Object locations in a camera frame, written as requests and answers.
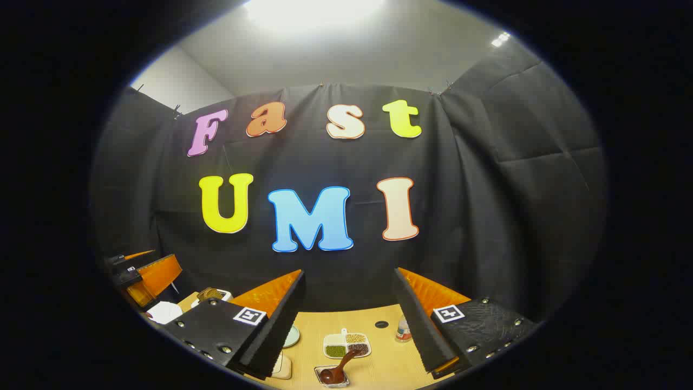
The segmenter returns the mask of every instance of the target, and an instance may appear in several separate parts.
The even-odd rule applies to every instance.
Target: wooden table
[[[190,304],[197,294],[193,293],[179,303],[183,312],[190,310]],[[294,326],[300,331],[301,337],[298,343],[283,349],[284,356],[291,359],[291,378],[267,378],[264,381],[249,378],[278,389],[325,389],[317,381],[313,368],[339,364],[339,359],[330,359],[323,354],[322,339],[326,334],[340,333],[342,328],[349,332],[365,333],[371,343],[370,355],[354,358],[345,366],[344,372],[350,382],[347,389],[413,390],[453,376],[450,374],[434,380],[424,370],[414,342],[402,344],[395,341],[397,323],[401,317],[399,305],[352,312],[299,312]],[[389,325],[379,329],[375,327],[377,321],[387,321]]]

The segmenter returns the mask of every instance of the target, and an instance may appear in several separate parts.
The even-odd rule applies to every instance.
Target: blue letter
[[[308,213],[296,191],[278,189],[270,192],[267,199],[274,204],[277,216],[277,242],[272,244],[276,252],[294,252],[298,249],[291,239],[294,230],[301,245],[309,251],[315,243],[317,232],[322,228],[322,239],[317,247],[323,251],[342,251],[353,246],[347,235],[347,216],[344,206],[349,197],[349,189],[344,187],[323,188],[317,196],[313,211]]]

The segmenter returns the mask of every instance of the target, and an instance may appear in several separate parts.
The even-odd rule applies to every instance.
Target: foam letter
[[[351,248],[353,240],[347,235],[347,216],[344,213],[348,197],[348,188],[324,188],[315,201],[313,211],[308,213],[293,189],[270,192],[267,199],[274,204],[274,213],[277,216],[277,242],[272,244],[272,249],[276,252],[296,251],[299,246],[291,239],[293,229],[301,245],[309,251],[313,248],[320,228],[322,239],[317,243],[318,248],[323,251]]]
[[[206,176],[200,179],[202,188],[202,218],[207,226],[219,233],[235,233],[248,222],[248,185],[253,182],[250,173],[237,173],[229,178],[234,186],[234,215],[224,218],[219,214],[219,187],[224,179]]]
[[[357,118],[363,111],[356,105],[337,104],[327,110],[327,133],[332,138],[356,139],[366,132],[366,126]]]
[[[284,103],[273,101],[257,107],[250,115],[250,121],[245,133],[248,137],[257,137],[265,133],[276,133],[286,126],[284,119]]]
[[[412,126],[410,115],[418,115],[419,109],[407,105],[406,100],[397,100],[383,106],[383,111],[390,113],[390,127],[395,134],[404,138],[415,138],[421,134],[420,126]]]
[[[389,178],[376,185],[385,196],[387,209],[387,229],[383,238],[387,241],[400,241],[416,237],[419,228],[412,224],[412,210],[409,205],[409,188],[414,186],[410,178]]]
[[[221,110],[198,118],[196,121],[198,123],[198,128],[195,129],[193,145],[190,147],[190,150],[188,150],[188,157],[201,155],[207,151],[204,138],[207,137],[209,141],[213,140],[216,135],[216,129],[219,127],[219,122],[225,121],[227,117],[229,117],[229,111]]]

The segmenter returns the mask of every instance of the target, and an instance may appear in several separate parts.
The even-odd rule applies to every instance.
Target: glass jar
[[[395,341],[399,343],[406,343],[412,340],[412,333],[409,331],[409,324],[407,324],[407,319],[402,316],[397,324],[397,333],[394,337]]]

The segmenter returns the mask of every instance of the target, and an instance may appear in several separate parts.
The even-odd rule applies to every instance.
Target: brown spoon
[[[339,366],[335,368],[325,368],[320,371],[320,380],[324,384],[337,384],[344,382],[344,365],[351,360],[352,357],[358,354],[358,350],[350,350],[340,362]]]

